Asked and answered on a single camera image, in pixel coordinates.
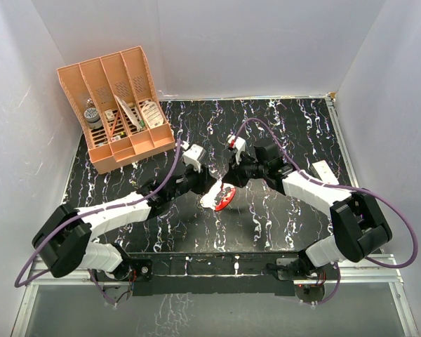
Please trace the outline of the steel key holder red handle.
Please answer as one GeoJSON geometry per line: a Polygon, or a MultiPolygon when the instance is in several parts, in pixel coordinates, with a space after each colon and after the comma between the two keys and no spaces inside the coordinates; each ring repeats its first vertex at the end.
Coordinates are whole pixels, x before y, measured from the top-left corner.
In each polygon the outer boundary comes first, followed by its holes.
{"type": "Polygon", "coordinates": [[[212,188],[199,201],[199,205],[204,209],[212,211],[221,211],[226,208],[233,200],[236,194],[236,188],[218,180],[212,188]]]}

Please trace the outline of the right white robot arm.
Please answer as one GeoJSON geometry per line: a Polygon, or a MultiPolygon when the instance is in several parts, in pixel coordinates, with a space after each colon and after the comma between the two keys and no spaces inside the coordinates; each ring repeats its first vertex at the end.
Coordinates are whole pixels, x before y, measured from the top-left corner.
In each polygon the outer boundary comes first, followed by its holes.
{"type": "Polygon", "coordinates": [[[392,239],[392,230],[375,198],[366,192],[329,188],[286,164],[275,145],[255,147],[250,156],[244,146],[232,145],[232,157],[223,182],[245,187],[251,179],[262,179],[278,193],[294,197],[326,214],[333,235],[299,251],[298,259],[283,267],[287,273],[309,279],[324,266],[349,260],[357,263],[392,239]]]}

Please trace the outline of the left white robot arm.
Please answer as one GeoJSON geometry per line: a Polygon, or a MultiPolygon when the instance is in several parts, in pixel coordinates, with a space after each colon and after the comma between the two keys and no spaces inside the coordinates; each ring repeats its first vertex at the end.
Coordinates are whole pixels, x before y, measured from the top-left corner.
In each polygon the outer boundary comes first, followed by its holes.
{"type": "Polygon", "coordinates": [[[125,279],[131,271],[129,255],[117,244],[94,240],[129,223],[143,223],[157,217],[168,210],[174,199],[188,192],[206,194],[216,182],[208,167],[202,166],[198,172],[191,164],[182,165],[171,177],[166,172],[160,173],[136,191],[114,201],[77,209],[68,203],[61,204],[34,236],[32,246],[37,249],[64,221],[80,215],[40,250],[39,255],[50,273],[61,278],[83,268],[101,270],[112,279],[125,279]]]}

